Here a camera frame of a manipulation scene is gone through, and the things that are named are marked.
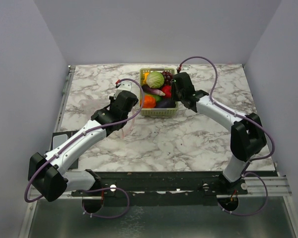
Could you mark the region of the clear zip top bag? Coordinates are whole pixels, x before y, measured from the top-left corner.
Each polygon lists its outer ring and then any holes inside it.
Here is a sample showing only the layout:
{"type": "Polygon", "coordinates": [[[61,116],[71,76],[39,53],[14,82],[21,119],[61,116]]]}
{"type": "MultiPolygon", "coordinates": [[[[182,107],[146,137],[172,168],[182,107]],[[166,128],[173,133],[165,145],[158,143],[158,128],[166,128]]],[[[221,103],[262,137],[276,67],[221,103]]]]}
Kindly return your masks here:
{"type": "Polygon", "coordinates": [[[129,120],[126,125],[120,129],[120,138],[124,139],[127,135],[129,135],[132,132],[132,129],[134,127],[135,118],[132,118],[129,120]]]}

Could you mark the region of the green perforated plastic basket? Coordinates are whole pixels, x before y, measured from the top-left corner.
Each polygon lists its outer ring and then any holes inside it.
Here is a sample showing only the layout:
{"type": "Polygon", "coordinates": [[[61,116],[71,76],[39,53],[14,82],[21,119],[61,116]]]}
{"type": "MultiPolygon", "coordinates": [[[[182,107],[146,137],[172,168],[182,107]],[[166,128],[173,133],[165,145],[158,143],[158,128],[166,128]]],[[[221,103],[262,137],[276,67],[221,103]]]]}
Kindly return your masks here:
{"type": "MultiPolygon", "coordinates": [[[[169,71],[171,72],[173,75],[175,74],[175,69],[173,68],[141,68],[140,69],[140,84],[142,85],[142,77],[143,74],[145,72],[153,72],[153,71],[157,71],[162,73],[163,71],[169,71]]],[[[176,114],[178,110],[178,103],[176,102],[176,108],[167,108],[167,109],[159,109],[159,108],[152,108],[152,109],[145,109],[143,108],[141,110],[141,115],[142,116],[152,116],[152,117],[162,117],[162,116],[174,116],[176,114]]]]}

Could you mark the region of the green toy cabbage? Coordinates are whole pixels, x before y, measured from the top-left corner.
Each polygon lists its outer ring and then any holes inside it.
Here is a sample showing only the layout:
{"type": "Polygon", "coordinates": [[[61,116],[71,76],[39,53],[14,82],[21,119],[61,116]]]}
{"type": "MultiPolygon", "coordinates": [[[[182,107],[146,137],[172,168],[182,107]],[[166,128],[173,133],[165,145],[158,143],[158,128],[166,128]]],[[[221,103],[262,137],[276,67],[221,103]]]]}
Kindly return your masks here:
{"type": "Polygon", "coordinates": [[[160,88],[164,84],[164,77],[162,73],[153,71],[148,74],[146,84],[150,88],[160,88]]]}

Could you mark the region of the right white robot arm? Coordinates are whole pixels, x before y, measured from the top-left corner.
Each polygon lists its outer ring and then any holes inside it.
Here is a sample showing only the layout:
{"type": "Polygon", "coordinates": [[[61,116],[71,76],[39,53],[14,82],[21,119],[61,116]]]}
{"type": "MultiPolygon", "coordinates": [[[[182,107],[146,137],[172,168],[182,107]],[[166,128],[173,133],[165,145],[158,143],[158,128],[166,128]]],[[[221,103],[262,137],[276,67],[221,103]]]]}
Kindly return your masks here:
{"type": "Polygon", "coordinates": [[[182,72],[173,76],[171,98],[181,102],[184,107],[205,115],[219,123],[230,132],[230,150],[232,157],[222,172],[218,188],[229,194],[236,188],[236,181],[246,168],[247,161],[258,154],[267,144],[260,117],[234,112],[231,108],[211,101],[209,94],[203,90],[195,90],[189,74],[182,72]]]}

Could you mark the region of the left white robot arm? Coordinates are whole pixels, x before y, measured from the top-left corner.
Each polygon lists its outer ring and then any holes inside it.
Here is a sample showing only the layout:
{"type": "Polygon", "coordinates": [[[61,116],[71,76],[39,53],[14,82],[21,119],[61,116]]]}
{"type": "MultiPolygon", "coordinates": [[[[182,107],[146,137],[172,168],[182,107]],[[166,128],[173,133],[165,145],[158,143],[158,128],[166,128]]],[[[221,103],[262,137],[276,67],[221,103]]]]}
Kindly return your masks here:
{"type": "Polygon", "coordinates": [[[41,196],[52,202],[65,191],[84,190],[93,196],[99,192],[100,178],[91,170],[76,175],[67,173],[70,165],[91,146],[120,130],[126,123],[129,112],[138,102],[137,96],[123,90],[111,103],[97,110],[76,134],[56,149],[45,155],[35,153],[29,161],[28,181],[41,196]]]}

